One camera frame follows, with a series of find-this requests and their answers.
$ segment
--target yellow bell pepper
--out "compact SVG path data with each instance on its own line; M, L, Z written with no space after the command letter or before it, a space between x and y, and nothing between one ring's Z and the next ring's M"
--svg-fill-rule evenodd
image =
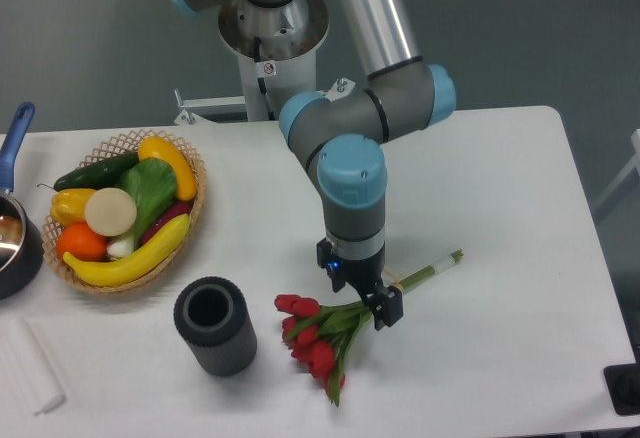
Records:
M74 223L83 223L84 206L96 192L90 188L69 188L62 190L51 199L51 218L67 227Z

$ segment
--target purple eggplant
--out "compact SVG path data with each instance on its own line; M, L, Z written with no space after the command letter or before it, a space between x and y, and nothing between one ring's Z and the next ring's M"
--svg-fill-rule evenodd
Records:
M167 211L165 211L164 215L158 218L158 221L147 228L147 231L145 231L144 235L142 235L141 245L144 245L147 241L149 241L151 237L155 235L158 230L160 230L160 228L171 221L172 218L189 213L191 213L191 203L188 201L179 201L176 204L172 205Z

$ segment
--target saucepan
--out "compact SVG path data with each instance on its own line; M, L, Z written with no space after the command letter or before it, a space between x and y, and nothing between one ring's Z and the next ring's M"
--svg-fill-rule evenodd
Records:
M36 109L22 103L0 148L0 299L24 288L42 265L42 239L16 200L13 179L16 156Z

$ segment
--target white napkin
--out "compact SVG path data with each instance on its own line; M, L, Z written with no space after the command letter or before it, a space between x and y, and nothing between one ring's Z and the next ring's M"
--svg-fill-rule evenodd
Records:
M5 328L10 369L34 414L53 410L65 399L56 377L33 330L24 318L17 318Z

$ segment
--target black cylindrical cup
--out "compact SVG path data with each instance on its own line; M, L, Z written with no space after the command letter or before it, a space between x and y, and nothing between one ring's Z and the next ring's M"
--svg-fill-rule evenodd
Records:
M235 375L256 355L247 304L229 280L210 276L191 283L178 296L173 319L200 366L212 375Z

